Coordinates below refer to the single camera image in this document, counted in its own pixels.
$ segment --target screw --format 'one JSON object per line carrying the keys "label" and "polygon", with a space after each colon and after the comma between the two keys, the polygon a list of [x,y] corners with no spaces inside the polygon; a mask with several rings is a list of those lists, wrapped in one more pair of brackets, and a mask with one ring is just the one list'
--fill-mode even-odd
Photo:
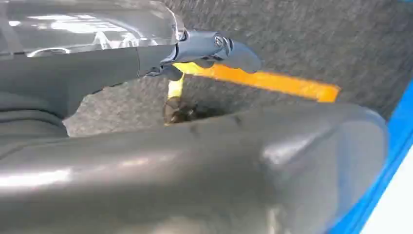
{"label": "screw", "polygon": [[223,45],[224,45],[224,39],[221,37],[221,36],[219,36],[219,35],[216,35],[215,36],[215,45],[217,46],[217,47],[222,47]]}

